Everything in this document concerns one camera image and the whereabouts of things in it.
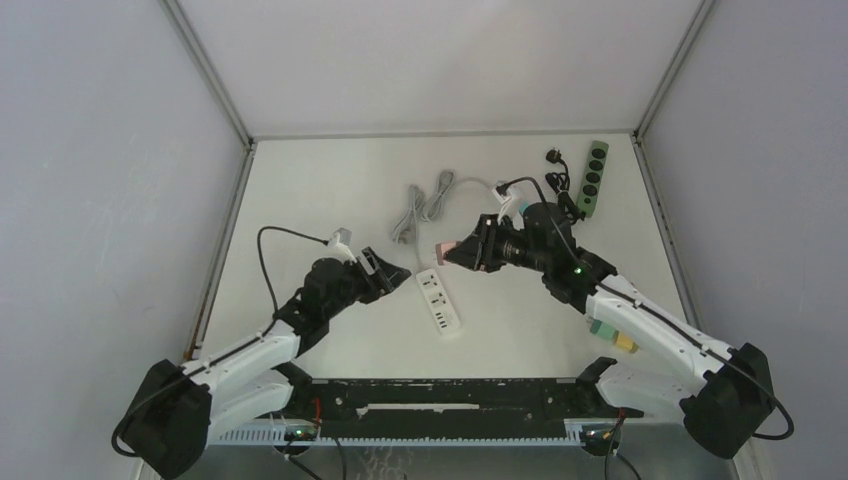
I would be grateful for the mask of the white power strip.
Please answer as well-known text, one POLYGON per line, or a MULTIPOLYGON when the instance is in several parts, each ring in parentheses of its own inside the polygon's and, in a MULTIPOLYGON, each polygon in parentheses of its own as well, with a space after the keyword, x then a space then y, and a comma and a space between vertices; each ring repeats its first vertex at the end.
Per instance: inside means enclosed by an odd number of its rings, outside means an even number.
POLYGON ((436 270, 423 270, 415 275, 415 279, 438 332, 443 337, 457 334, 461 322, 436 270))
POLYGON ((509 200, 508 192, 502 186, 493 187, 491 192, 500 204, 505 204, 509 200))

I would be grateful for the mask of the green power strip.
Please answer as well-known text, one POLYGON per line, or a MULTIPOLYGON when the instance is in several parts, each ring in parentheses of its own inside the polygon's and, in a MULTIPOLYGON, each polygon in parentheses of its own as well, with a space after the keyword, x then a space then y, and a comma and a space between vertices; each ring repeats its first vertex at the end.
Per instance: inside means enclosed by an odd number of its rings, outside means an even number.
POLYGON ((608 153, 608 143, 597 140, 591 143, 576 202, 584 218, 591 218, 596 210, 608 153))

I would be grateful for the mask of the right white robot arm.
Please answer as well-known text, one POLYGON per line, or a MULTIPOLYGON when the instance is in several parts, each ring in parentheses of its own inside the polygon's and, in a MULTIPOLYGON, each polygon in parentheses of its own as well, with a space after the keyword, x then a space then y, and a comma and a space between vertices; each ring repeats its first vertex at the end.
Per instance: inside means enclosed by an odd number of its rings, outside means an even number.
POLYGON ((549 294, 625 334, 657 355, 669 375, 639 372, 614 359, 597 360, 596 378, 579 388, 592 416, 611 408, 638 410, 681 424, 707 452, 733 458, 752 438, 782 441, 795 423, 774 392, 766 354, 746 343, 735 348, 649 300, 602 257, 577 245, 567 220, 547 202, 522 214, 523 226, 483 214, 463 240, 436 247, 441 263, 494 273, 506 265, 536 271, 549 294))

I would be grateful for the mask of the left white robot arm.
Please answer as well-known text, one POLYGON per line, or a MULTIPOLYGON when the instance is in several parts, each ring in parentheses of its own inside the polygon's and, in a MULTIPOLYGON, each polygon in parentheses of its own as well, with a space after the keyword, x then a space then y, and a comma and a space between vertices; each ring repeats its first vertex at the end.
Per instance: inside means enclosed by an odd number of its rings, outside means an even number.
POLYGON ((113 430, 113 450, 142 459, 163 479, 176 479, 211 441, 247 421, 280 410, 305 414, 311 388, 288 379, 280 366, 319 343, 346 308, 375 302, 411 275, 371 248, 345 260, 316 260, 267 327, 204 359, 151 366, 113 430))

